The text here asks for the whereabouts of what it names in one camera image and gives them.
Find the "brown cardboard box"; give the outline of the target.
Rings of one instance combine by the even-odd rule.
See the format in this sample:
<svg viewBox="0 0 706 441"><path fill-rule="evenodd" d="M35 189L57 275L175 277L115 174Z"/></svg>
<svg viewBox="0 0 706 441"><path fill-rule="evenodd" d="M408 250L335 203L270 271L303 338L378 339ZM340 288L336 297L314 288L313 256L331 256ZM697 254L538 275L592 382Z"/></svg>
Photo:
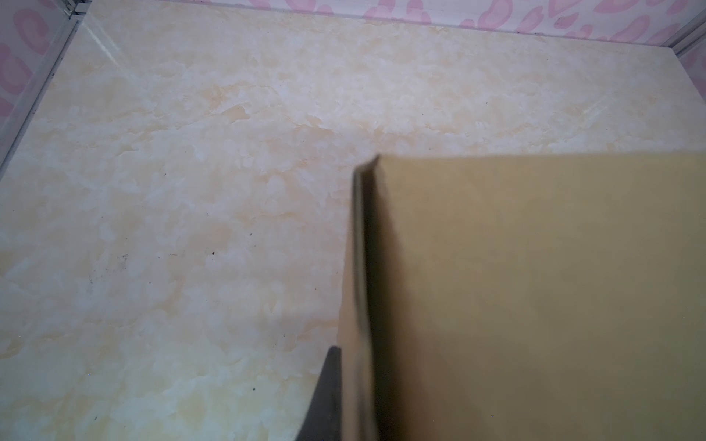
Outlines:
<svg viewBox="0 0 706 441"><path fill-rule="evenodd" d="M702 440L705 156L378 156L352 178L346 440Z"/></svg>

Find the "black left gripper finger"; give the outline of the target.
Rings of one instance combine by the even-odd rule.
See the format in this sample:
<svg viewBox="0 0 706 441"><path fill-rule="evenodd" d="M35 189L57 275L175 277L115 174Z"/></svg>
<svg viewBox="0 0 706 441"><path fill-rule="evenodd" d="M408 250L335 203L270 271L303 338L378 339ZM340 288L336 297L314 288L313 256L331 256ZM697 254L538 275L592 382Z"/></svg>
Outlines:
<svg viewBox="0 0 706 441"><path fill-rule="evenodd" d="M342 354L330 347L296 441L341 440Z"/></svg>

